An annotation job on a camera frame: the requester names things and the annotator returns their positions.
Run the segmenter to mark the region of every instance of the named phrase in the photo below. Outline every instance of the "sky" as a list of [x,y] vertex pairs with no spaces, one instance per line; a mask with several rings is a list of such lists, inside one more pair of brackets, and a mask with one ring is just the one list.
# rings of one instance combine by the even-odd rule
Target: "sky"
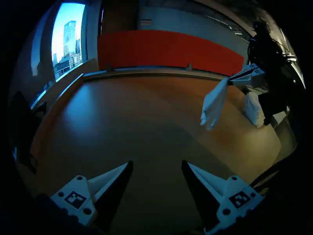
[[63,54],[63,31],[64,25],[71,20],[76,21],[76,40],[81,38],[81,21],[83,19],[85,5],[78,3],[62,3],[59,12],[54,22],[52,33],[52,59],[53,54],[56,53],[57,61],[59,62],[64,56]]

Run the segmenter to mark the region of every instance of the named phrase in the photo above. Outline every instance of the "white towel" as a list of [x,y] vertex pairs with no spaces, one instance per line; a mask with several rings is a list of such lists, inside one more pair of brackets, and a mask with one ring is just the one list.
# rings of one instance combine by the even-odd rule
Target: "white towel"
[[224,78],[218,85],[208,93],[203,102],[201,125],[207,130],[212,130],[221,115],[228,90],[228,78]]

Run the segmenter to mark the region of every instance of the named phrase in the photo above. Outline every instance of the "wall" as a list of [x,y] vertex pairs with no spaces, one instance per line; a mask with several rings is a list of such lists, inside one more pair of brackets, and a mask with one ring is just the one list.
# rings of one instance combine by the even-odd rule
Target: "wall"
[[244,58],[209,40],[183,33],[133,30],[98,37],[99,68],[172,66],[231,76],[242,69]]
[[[152,25],[140,25],[141,19],[151,19]],[[204,38],[243,56],[245,58],[243,64],[248,60],[248,42],[219,25],[215,20],[186,11],[164,7],[140,7],[137,27],[143,30],[166,30]]]
[[104,1],[102,34],[136,30],[138,0]]
[[[15,63],[8,94],[9,101],[20,90],[25,99],[31,102],[46,83],[55,80],[51,59],[52,31],[49,31],[51,29],[49,25],[53,24],[59,6],[60,4],[52,6],[49,12],[46,13],[48,16],[40,20],[44,21],[38,23],[39,25],[45,25],[43,30],[38,33],[36,26],[26,39]],[[32,59],[34,60],[34,57],[36,57],[36,61],[39,63],[37,66],[33,65],[32,68]]]

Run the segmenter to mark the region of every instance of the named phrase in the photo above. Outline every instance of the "black chair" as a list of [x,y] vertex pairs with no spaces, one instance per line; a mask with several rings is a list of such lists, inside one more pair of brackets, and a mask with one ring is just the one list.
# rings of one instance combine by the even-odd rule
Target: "black chair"
[[46,114],[46,111],[46,102],[35,110],[31,110],[21,92],[17,92],[13,96],[8,108],[8,133],[11,145],[17,149],[18,161],[27,166],[34,174],[37,172],[37,162],[35,162],[35,166],[31,163],[33,156],[30,154],[30,148],[41,122],[41,118],[36,114],[39,112]]

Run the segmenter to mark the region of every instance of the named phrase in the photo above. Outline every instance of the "skyscraper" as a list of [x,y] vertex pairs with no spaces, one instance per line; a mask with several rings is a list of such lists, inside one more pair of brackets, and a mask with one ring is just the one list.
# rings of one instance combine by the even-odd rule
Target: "skyscraper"
[[58,60],[56,59],[56,53],[53,54],[53,61],[52,61],[52,64],[53,64],[53,67],[58,63]]
[[80,39],[76,40],[76,54],[80,54],[81,53],[81,48],[80,48]]
[[76,38],[75,38],[76,21],[70,21],[64,25],[63,33],[63,53],[75,54],[76,52]]

